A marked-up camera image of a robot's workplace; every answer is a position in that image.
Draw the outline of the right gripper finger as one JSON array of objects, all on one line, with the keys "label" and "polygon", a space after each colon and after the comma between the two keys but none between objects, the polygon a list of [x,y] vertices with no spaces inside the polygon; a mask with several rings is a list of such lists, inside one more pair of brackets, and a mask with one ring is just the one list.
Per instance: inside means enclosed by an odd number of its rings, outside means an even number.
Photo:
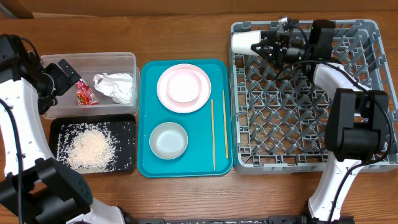
[{"label": "right gripper finger", "polygon": [[279,63],[279,52],[280,45],[278,43],[274,44],[252,44],[251,50],[261,56],[266,62],[272,64]]},{"label": "right gripper finger", "polygon": [[275,42],[278,40],[278,32],[276,30],[261,30],[261,41]]}]

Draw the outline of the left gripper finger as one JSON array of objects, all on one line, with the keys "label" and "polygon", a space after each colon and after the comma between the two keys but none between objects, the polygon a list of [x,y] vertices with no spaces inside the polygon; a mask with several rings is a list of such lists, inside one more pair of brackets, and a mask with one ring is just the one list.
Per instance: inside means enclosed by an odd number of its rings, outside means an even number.
[{"label": "left gripper finger", "polygon": [[59,75],[61,68],[55,63],[50,63],[46,66],[45,73],[48,75]]},{"label": "left gripper finger", "polygon": [[61,67],[61,69],[65,72],[65,74],[68,77],[68,87],[72,87],[75,83],[80,81],[81,76],[79,73],[65,60],[61,59],[58,62],[58,65]]}]

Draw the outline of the red snack wrapper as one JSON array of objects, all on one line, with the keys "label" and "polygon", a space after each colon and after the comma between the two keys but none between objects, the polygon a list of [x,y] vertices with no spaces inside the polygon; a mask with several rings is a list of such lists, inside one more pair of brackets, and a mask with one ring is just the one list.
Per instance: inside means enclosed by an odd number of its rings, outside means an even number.
[{"label": "red snack wrapper", "polygon": [[80,79],[76,82],[76,97],[77,102],[80,106],[82,105],[97,105],[98,99],[92,89],[88,86],[84,79]]}]

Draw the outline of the white cup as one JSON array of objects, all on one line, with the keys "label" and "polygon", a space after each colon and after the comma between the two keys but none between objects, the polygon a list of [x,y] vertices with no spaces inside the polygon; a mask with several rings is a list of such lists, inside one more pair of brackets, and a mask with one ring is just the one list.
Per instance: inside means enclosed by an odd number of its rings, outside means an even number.
[{"label": "white cup", "polygon": [[234,54],[259,56],[251,49],[251,46],[258,44],[261,39],[260,30],[235,33],[231,37],[231,50]]}]

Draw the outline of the white napkin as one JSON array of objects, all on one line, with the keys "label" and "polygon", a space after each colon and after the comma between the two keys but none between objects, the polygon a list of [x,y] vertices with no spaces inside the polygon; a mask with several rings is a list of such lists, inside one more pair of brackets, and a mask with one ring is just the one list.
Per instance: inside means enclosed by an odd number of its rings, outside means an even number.
[{"label": "white napkin", "polygon": [[129,73],[96,74],[93,77],[96,91],[111,97],[119,104],[132,101],[134,79]]}]

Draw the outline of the grey bowl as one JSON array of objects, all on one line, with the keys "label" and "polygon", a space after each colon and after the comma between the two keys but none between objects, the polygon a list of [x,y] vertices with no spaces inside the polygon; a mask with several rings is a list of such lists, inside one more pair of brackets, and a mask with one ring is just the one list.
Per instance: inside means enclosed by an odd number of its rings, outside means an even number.
[{"label": "grey bowl", "polygon": [[188,145],[186,130],[174,122],[159,124],[150,134],[149,146],[159,158],[172,160],[181,156]]}]

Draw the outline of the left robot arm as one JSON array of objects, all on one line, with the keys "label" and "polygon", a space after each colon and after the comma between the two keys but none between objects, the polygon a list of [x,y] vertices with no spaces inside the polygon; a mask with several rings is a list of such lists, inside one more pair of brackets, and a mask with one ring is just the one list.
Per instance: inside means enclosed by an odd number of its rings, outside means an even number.
[{"label": "left robot arm", "polygon": [[20,223],[133,223],[92,194],[84,177],[57,161],[40,120],[80,75],[66,61],[43,66],[29,40],[1,36],[1,134],[6,154],[1,204]]}]

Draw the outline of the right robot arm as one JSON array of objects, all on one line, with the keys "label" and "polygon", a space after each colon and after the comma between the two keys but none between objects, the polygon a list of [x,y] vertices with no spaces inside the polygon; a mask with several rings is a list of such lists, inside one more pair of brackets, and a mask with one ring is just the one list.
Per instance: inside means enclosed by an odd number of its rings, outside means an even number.
[{"label": "right robot arm", "polygon": [[286,17],[279,21],[273,38],[263,30],[233,37],[235,44],[244,47],[244,54],[260,56],[280,71],[289,66],[301,68],[332,100],[325,128],[329,152],[326,169],[299,223],[354,223],[353,218],[343,218],[340,212],[351,185],[360,170],[373,163],[373,156],[394,142],[387,93],[360,84],[332,57],[335,28],[333,21],[314,20],[304,44],[293,45],[290,36],[300,26]]}]

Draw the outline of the clear plastic bin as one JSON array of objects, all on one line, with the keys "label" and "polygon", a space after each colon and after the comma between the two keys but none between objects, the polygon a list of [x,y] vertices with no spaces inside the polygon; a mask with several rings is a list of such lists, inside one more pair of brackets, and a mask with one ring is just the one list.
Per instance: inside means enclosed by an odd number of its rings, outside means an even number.
[{"label": "clear plastic bin", "polygon": [[[42,65],[57,64],[65,59],[84,79],[98,99],[96,105],[79,105],[76,97],[76,86],[71,87],[64,95],[57,98],[58,104],[45,114],[46,119],[71,116],[93,116],[106,114],[137,114],[139,109],[140,71],[136,57],[130,52],[100,52],[78,54],[53,54],[41,56]],[[95,90],[94,76],[107,73],[128,73],[133,77],[132,101],[127,104],[115,102],[108,96]]]}]

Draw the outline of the right wooden chopstick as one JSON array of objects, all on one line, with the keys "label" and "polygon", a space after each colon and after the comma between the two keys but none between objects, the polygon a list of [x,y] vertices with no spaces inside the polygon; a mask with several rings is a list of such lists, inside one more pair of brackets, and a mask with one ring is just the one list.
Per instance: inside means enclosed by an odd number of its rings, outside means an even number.
[{"label": "right wooden chopstick", "polygon": [[222,91],[223,97],[223,126],[224,126],[224,144],[225,144],[225,155],[226,159],[229,159],[229,151],[228,151],[228,129],[226,123],[226,100],[224,90]]}]

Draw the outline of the wooden chopstick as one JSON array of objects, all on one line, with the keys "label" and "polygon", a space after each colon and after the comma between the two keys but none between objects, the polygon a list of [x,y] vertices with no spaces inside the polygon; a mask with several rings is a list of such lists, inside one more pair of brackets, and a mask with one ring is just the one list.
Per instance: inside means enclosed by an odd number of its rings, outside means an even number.
[{"label": "wooden chopstick", "polygon": [[216,170],[216,155],[215,155],[215,119],[214,119],[214,102],[211,99],[211,136],[212,136],[212,158],[213,170]]},{"label": "wooden chopstick", "polygon": [[224,144],[225,144],[225,155],[226,159],[229,159],[229,151],[228,151],[228,129],[226,123],[226,100],[224,90],[222,91],[223,97],[223,126],[224,126]]}]

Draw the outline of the grey dish rack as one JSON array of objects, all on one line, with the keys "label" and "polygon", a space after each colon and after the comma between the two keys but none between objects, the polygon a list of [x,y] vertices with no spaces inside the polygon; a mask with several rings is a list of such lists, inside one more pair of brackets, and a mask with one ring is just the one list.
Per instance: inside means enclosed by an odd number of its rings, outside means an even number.
[{"label": "grey dish rack", "polygon": [[[331,100],[301,71],[276,81],[279,71],[247,45],[232,41],[229,55],[233,117],[233,162],[239,174],[322,171],[328,153],[324,130]],[[332,55],[363,85],[389,95],[389,116],[397,123],[397,96],[378,25],[338,20]]]}]

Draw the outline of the left wooden chopstick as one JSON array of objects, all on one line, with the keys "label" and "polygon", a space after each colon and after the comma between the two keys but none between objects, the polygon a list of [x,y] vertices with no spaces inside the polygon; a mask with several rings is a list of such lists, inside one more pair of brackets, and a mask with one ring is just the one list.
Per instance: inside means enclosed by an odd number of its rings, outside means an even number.
[{"label": "left wooden chopstick", "polygon": [[216,155],[215,155],[215,119],[214,119],[214,102],[211,99],[211,136],[212,136],[212,158],[213,170],[216,170]]}]

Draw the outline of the small pink plate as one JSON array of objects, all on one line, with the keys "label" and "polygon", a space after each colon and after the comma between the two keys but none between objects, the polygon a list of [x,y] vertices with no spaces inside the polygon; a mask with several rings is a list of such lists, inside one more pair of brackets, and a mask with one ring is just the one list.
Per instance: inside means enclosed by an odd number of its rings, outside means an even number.
[{"label": "small pink plate", "polygon": [[199,76],[187,69],[178,68],[166,71],[166,90],[171,99],[178,103],[188,103],[198,98],[201,92]]}]

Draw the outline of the large pink plate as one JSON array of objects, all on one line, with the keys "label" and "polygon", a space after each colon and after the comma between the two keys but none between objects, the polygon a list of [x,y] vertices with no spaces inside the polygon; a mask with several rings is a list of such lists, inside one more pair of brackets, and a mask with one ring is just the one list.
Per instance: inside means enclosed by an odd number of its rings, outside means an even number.
[{"label": "large pink plate", "polygon": [[[167,77],[166,77],[166,71],[167,70],[176,70],[178,68],[187,68],[193,72],[195,72],[200,80],[201,80],[201,92],[198,96],[197,99],[188,102],[188,103],[178,103],[171,99],[169,95],[167,94],[166,90],[166,82],[167,82]],[[170,68],[166,69],[164,71],[158,82],[157,82],[157,96],[160,102],[170,111],[176,112],[176,113],[191,113],[196,110],[199,110],[202,106],[206,104],[208,101],[210,95],[211,95],[211,82],[210,78],[208,75],[202,70],[200,67],[197,67],[196,65],[188,64],[188,63],[181,63],[177,64],[174,66],[171,66]]]}]

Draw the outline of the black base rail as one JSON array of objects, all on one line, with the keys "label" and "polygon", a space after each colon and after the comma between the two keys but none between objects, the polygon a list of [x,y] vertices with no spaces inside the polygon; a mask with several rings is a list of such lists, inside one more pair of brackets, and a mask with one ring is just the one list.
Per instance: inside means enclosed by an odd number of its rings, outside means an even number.
[{"label": "black base rail", "polygon": [[162,218],[146,218],[136,220],[138,224],[310,224],[327,223],[308,218],[305,215],[274,215],[267,218],[256,219],[229,219],[229,220],[164,220]]}]

